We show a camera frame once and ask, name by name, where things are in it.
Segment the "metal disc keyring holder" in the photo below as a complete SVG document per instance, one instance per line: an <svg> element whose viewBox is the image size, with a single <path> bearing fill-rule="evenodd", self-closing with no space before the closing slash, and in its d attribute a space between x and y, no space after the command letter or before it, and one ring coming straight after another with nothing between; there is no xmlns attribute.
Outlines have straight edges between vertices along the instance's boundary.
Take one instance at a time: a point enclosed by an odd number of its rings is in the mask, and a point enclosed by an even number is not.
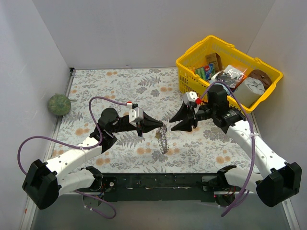
<svg viewBox="0 0 307 230"><path fill-rule="evenodd" d="M167 127L163 125L156 131L155 138L158 140L159 148L162 154L166 154L169 150L169 144L167 142Z"/></svg>

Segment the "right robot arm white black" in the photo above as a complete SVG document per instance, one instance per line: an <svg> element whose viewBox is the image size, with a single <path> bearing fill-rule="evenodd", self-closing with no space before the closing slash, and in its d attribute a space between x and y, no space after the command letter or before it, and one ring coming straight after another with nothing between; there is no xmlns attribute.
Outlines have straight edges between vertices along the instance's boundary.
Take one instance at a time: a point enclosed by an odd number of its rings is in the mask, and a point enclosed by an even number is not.
<svg viewBox="0 0 307 230"><path fill-rule="evenodd" d="M183 103L170 122L178 122L173 131L191 132L199 121L212 119L214 124L238 144L251 158L251 166L259 173L244 171L235 165L220 169L208 186L228 190L232 186L256 193L269 207L298 194L302 169L296 163L288 163L278 156L254 131L247 117L237 108L231 107L227 92L222 85L214 84L207 91L205 103L195 92L183 95Z"/></svg>

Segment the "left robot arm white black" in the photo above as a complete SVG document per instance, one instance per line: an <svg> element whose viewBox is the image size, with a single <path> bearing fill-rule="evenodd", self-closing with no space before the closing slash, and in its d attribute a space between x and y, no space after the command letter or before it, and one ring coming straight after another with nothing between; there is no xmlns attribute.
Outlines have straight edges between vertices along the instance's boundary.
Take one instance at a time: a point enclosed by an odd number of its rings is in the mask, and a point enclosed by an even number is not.
<svg viewBox="0 0 307 230"><path fill-rule="evenodd" d="M148 116L139 107L131 109L123 117L114 108L107 108L102 111L94 132L76 149L46 162L34 161L22 188L39 209L51 206L59 196L74 190L88 188L93 192L100 191L103 175L98 169L88 166L78 172L74 170L109 150L117 141L115 133L136 131L141 137L163 125L163 122Z"/></svg>

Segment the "brown cardboard box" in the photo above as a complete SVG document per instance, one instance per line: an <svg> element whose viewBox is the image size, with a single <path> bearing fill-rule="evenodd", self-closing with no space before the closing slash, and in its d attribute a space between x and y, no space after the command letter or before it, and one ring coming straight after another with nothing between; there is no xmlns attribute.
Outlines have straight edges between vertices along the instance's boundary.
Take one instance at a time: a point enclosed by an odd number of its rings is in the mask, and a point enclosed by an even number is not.
<svg viewBox="0 0 307 230"><path fill-rule="evenodd" d="M205 56L207 64L213 64L213 67L216 72L219 72L223 69L222 61L220 56L217 53L211 53Z"/></svg>

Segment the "silver foil packet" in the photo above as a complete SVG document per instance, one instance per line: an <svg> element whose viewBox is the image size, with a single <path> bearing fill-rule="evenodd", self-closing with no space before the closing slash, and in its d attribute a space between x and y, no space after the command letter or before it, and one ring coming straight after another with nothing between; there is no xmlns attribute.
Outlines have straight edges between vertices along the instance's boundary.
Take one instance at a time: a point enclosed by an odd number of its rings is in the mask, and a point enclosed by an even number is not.
<svg viewBox="0 0 307 230"><path fill-rule="evenodd" d="M214 81L220 81L225 83L229 88L235 89L237 88L242 81L246 78L244 72L239 69L233 67L232 65L228 65L224 70L219 71L213 76Z"/></svg>

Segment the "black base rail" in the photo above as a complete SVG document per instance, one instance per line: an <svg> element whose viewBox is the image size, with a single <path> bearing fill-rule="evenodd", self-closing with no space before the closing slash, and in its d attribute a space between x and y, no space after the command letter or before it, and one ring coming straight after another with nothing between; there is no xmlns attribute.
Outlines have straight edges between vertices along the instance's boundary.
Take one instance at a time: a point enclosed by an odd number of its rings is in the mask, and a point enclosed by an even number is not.
<svg viewBox="0 0 307 230"><path fill-rule="evenodd" d="M240 192L218 182L216 173L105 173L97 191L80 192L101 195L107 202L119 201L201 201L215 202L216 195L234 200Z"/></svg>

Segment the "green blue sponge pack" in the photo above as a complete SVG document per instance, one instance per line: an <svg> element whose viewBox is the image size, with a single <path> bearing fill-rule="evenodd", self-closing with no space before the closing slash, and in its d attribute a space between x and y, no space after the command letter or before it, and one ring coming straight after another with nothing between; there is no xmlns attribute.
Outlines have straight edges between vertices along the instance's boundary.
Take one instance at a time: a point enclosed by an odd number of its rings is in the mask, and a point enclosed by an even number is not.
<svg viewBox="0 0 307 230"><path fill-rule="evenodd" d="M211 79L212 76L215 74L215 68L213 64L208 64L206 66L195 69L194 73L198 75L201 79L207 81Z"/></svg>

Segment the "floral table mat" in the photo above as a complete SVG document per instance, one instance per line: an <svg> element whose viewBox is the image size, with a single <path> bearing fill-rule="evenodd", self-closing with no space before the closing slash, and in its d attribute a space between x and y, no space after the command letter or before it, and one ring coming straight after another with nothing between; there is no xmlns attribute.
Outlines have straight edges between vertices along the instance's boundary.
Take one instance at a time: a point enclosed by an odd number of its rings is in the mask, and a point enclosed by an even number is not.
<svg viewBox="0 0 307 230"><path fill-rule="evenodd" d="M104 109L127 115L123 103L131 101L167 126L168 152L161 152L155 130L142 137L135 131L120 132L117 142L86 166L104 173L215 173L230 164L250 168L248 155L211 120L199 122L191 132L171 130L169 120L182 104L176 68L77 70L69 98L71 111L62 119L49 158L60 157L68 144L85 140Z"/></svg>

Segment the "brown round disc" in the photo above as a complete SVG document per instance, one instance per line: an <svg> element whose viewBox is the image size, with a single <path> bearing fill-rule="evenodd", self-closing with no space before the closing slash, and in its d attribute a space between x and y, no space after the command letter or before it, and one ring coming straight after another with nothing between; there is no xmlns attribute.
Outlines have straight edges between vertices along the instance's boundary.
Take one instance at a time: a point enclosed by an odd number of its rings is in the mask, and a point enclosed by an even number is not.
<svg viewBox="0 0 307 230"><path fill-rule="evenodd" d="M267 90L272 84L270 77L260 69L252 70L252 72L249 73L248 78L259 80L263 84L264 90Z"/></svg>

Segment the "yellow plastic basket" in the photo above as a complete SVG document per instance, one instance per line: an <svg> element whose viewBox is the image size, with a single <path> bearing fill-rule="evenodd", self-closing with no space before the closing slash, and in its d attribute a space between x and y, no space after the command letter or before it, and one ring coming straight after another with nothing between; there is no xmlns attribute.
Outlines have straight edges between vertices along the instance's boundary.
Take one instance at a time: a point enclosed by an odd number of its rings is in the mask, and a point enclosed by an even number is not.
<svg viewBox="0 0 307 230"><path fill-rule="evenodd" d="M277 83L282 79L283 74L257 57L249 55L236 49L233 44L209 35L203 40L191 46L181 57L176 60L178 68L178 85L182 93L194 91L198 96L202 96L208 88L209 83L194 73L195 69L207 65L206 56L217 53L222 61L223 67L232 65L244 71L248 75L255 69L262 70L272 80L271 86L265 93L251 106L242 106L247 114L252 113L256 107L265 101L276 88Z"/></svg>

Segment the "green felt ball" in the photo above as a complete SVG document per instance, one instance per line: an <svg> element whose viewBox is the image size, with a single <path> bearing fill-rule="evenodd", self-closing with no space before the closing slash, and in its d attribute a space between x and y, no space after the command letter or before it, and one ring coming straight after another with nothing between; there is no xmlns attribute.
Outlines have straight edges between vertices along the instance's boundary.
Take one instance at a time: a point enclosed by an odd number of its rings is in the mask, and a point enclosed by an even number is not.
<svg viewBox="0 0 307 230"><path fill-rule="evenodd" d="M64 116L71 110L71 101L64 94L55 94L49 99L47 107L52 114Z"/></svg>

